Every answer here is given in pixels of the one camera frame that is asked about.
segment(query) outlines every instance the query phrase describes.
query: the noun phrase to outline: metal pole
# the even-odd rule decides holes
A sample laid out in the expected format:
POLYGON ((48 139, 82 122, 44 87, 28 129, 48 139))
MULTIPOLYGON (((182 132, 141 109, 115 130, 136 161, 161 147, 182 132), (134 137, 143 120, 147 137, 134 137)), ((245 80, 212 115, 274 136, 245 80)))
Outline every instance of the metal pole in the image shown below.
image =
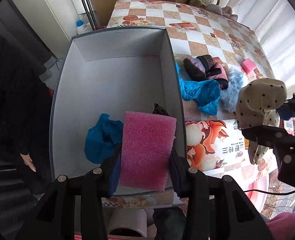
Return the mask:
POLYGON ((91 6, 90 0, 86 0, 86 3, 88 5, 88 7, 89 7, 89 11, 90 11, 90 14, 91 14, 91 17, 92 17, 92 22, 93 22, 94 26, 97 27, 98 25, 96 23, 96 20, 95 20, 94 14, 93 14, 93 10, 92 10, 92 6, 91 6))
POLYGON ((81 0, 81 2, 83 4, 84 10, 86 11, 86 16, 89 18, 89 22, 91 24, 92 30, 95 30, 94 25, 93 25, 93 22, 91 21, 90 14, 89 14, 89 12, 87 10, 87 7, 86 7, 86 2, 84 0, 81 0))

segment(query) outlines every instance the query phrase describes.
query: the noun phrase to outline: hand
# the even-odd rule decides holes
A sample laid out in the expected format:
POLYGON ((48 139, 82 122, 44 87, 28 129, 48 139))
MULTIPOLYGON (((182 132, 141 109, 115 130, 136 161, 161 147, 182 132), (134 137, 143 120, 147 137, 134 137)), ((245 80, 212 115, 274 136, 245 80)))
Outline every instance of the hand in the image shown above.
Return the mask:
POLYGON ((35 167, 33 165, 33 161, 30 158, 30 154, 28 154, 28 155, 22 155, 22 154, 20 154, 20 155, 21 155, 21 157, 22 157, 25 165, 28 165, 31 170, 33 170, 34 172, 36 172, 36 169, 35 169, 35 167))

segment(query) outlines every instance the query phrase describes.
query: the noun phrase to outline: pink foam block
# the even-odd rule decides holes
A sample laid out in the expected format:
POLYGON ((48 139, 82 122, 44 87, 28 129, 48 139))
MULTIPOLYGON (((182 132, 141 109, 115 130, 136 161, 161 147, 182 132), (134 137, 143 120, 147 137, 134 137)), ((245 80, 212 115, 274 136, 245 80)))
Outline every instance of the pink foam block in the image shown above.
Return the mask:
POLYGON ((245 61, 241 63, 241 67, 247 74, 250 74, 256 68, 256 65, 252 60, 247 58, 245 61))
POLYGON ((175 128, 170 116, 126 112, 121 185, 164 191, 175 128))

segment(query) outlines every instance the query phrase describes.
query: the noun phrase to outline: box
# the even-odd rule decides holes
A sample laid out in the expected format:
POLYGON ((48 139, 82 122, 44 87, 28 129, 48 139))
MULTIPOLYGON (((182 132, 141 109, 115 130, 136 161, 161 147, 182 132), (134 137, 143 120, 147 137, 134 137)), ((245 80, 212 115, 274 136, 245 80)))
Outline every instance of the box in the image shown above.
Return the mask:
MULTIPOLYGON (((126 111, 152 113, 154 103, 177 119, 174 148, 186 157, 182 98, 164 27, 109 28, 73 37, 51 112, 53 178, 84 175, 99 166, 86 159, 84 145, 102 113, 124 122, 126 111)), ((146 193, 119 185, 115 195, 146 193)))

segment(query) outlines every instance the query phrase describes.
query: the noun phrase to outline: black cable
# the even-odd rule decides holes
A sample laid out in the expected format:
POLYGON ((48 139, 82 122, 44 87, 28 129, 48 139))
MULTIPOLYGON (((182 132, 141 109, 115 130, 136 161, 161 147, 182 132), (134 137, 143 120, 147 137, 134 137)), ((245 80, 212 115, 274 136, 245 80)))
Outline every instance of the black cable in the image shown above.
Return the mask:
POLYGON ((59 69, 59 67, 58 67, 58 62, 61 62, 61 63, 62 63, 62 61, 59 61, 59 60, 56 60, 56 61, 55 61, 56 67, 57 67, 58 70, 60 71, 60 69, 59 69))
POLYGON ((263 190, 259 190, 259 189, 249 189, 249 190, 246 190, 244 192, 249 192, 249 191, 258 191, 258 192, 261 192, 261 193, 266 193, 266 194, 269 194, 269 195, 276 195, 276 196, 286 196, 286 195, 290 195, 290 194, 295 193, 295 190, 290 191, 290 192, 286 192, 286 193, 273 193, 273 192, 267 192, 267 191, 263 191, 263 190))

